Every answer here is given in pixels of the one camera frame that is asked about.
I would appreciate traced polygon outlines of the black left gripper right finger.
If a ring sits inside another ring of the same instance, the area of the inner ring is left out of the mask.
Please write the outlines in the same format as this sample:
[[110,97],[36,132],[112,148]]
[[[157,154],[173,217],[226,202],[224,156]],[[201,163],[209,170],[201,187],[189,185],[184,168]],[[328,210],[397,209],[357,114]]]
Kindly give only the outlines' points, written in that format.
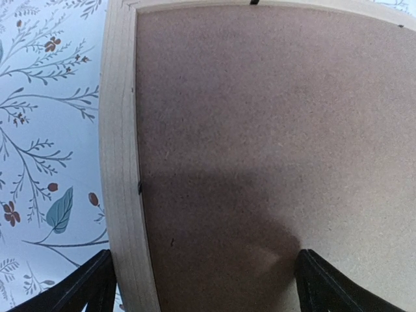
[[300,311],[401,311],[360,287],[311,249],[300,250],[294,266]]

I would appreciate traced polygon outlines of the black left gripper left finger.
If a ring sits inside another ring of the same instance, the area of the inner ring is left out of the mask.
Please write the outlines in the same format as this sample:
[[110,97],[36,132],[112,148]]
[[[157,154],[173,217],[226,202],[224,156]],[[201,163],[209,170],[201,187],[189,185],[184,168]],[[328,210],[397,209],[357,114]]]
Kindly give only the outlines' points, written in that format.
[[116,275],[111,251],[101,250],[60,283],[11,311],[111,312],[115,293]]

